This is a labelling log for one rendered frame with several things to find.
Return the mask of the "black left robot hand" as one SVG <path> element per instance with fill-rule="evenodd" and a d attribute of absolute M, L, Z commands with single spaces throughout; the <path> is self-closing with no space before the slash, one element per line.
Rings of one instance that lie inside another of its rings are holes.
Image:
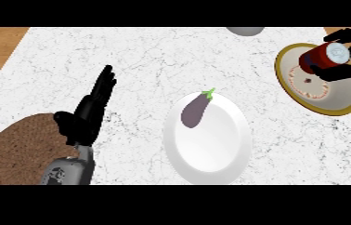
<path fill-rule="evenodd" d="M 84 95 L 74 112 L 59 111 L 53 120 L 59 126 L 59 133 L 68 138 L 66 145 L 90 146 L 97 139 L 105 108 L 115 87 L 117 79 L 112 66 L 108 65 L 100 72 L 93 89 Z"/>

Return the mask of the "red can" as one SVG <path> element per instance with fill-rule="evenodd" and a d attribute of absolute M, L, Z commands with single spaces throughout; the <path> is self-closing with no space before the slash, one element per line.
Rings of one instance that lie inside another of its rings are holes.
<path fill-rule="evenodd" d="M 310 66 L 316 65 L 322 69 L 336 67 L 350 61 L 350 50 L 344 44 L 327 42 L 310 49 L 299 57 L 299 66 L 302 70 L 313 74 Z"/>

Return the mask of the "white plate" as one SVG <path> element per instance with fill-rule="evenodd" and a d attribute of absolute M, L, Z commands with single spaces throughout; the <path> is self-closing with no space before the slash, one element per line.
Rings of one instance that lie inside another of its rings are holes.
<path fill-rule="evenodd" d="M 165 119 L 164 145 L 174 170 L 192 184 L 230 184 L 248 165 L 252 136 L 236 104 L 214 93 L 201 123 L 181 122 L 186 105 L 201 95 L 193 92 L 174 104 Z"/>

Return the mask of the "white bowl with yellow rim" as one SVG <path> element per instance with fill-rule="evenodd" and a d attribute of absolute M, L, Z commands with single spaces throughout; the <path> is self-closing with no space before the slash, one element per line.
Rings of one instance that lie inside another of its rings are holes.
<path fill-rule="evenodd" d="M 313 112 L 341 116 L 351 113 L 351 78 L 326 82 L 299 66 L 299 56 L 316 45 L 298 43 L 280 51 L 274 70 L 280 85 L 291 98 Z"/>

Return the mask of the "brown woven placemat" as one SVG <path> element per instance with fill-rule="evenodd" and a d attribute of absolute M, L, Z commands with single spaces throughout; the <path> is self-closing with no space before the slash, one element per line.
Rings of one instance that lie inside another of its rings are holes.
<path fill-rule="evenodd" d="M 0 185 L 37 185 L 50 162 L 77 157 L 52 113 L 38 113 L 0 132 Z"/>

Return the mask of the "purple eggplant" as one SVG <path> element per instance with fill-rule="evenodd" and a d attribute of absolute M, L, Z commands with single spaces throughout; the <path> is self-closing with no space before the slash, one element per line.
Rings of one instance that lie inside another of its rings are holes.
<path fill-rule="evenodd" d="M 181 122 L 187 128 L 193 128 L 202 121 L 205 108 L 212 101 L 214 88 L 204 91 L 190 101 L 181 112 Z"/>

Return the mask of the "grey round object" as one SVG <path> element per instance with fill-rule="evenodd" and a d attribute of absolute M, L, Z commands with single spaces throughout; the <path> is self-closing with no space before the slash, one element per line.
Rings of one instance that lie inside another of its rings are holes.
<path fill-rule="evenodd" d="M 239 36 L 254 36 L 261 33 L 264 27 L 227 27 L 227 30 Z"/>

